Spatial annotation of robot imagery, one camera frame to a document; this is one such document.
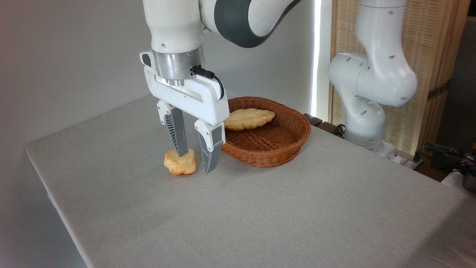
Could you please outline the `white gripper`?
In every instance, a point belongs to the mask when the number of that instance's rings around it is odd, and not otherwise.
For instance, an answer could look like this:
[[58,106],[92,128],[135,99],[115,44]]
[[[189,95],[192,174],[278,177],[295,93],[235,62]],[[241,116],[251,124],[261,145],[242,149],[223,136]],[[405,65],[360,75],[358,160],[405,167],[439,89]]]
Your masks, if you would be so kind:
[[228,116],[226,94],[221,98],[221,86],[215,79],[195,75],[185,79],[184,86],[168,84],[157,75],[152,51],[140,54],[144,74],[152,95],[159,100],[157,109],[160,122],[168,129],[179,157],[187,154],[188,145],[183,112],[196,117],[195,129],[199,132],[200,148],[205,172],[213,171],[225,143],[224,123]]

